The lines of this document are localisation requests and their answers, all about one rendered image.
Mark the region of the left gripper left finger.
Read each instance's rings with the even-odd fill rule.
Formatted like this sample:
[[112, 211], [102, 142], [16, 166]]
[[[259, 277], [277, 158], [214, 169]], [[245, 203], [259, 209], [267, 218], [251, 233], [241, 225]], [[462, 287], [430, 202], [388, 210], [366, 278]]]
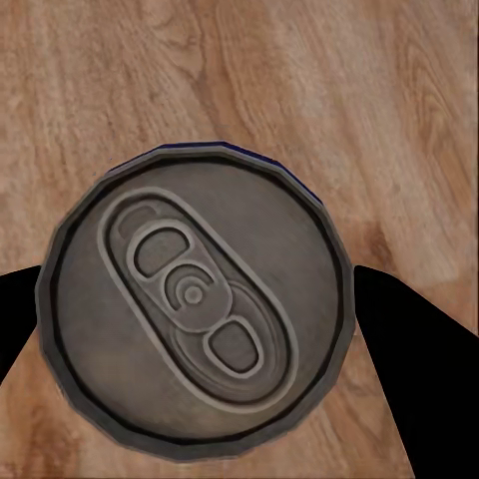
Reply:
[[37, 325], [36, 265], [0, 276], [0, 383]]

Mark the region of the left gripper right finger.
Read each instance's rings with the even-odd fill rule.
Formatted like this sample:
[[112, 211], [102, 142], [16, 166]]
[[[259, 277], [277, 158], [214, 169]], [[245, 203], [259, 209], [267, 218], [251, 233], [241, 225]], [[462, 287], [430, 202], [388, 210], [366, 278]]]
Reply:
[[416, 479], [479, 479], [479, 338], [367, 266], [354, 269], [354, 297]]

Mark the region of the can of soda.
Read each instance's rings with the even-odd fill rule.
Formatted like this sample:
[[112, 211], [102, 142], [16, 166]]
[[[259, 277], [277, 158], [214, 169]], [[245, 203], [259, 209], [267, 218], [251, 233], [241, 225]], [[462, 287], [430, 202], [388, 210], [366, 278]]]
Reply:
[[354, 267], [323, 202], [227, 142], [159, 145], [99, 176], [54, 227], [34, 291], [68, 405], [177, 464], [295, 432], [356, 329]]

